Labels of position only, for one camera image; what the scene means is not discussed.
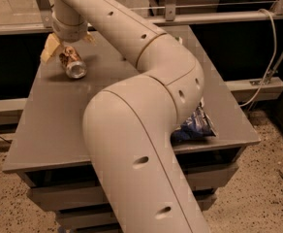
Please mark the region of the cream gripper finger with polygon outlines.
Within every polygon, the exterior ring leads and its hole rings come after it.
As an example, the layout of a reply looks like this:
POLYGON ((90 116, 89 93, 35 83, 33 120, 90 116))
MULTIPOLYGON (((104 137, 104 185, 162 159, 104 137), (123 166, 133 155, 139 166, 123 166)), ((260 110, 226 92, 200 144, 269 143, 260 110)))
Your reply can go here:
POLYGON ((86 35, 82 39, 86 43, 90 43, 90 44, 95 43, 95 38, 92 36, 92 34, 90 32, 87 32, 86 35))
POLYGON ((41 60, 47 63, 52 57, 54 57, 63 48, 61 40, 55 33, 51 33, 47 36, 44 49, 41 53, 41 60))

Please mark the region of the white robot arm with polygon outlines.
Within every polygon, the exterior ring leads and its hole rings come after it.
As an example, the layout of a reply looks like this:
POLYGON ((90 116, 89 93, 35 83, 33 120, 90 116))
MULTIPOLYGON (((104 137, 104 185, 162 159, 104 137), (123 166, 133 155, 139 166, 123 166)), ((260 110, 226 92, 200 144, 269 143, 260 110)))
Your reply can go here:
POLYGON ((54 0, 55 20, 78 17, 138 70, 98 92, 82 120, 90 161, 123 233, 210 233, 170 142, 203 96, 201 64, 114 0, 54 0))

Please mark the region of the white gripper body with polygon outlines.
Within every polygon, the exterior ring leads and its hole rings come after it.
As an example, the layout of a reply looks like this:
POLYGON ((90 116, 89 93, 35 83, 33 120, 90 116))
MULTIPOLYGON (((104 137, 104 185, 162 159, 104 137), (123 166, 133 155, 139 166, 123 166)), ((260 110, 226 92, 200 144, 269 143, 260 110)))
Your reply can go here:
POLYGON ((87 35, 87 22, 79 25, 68 25, 52 14, 52 29, 57 37, 64 42, 77 42, 87 35))

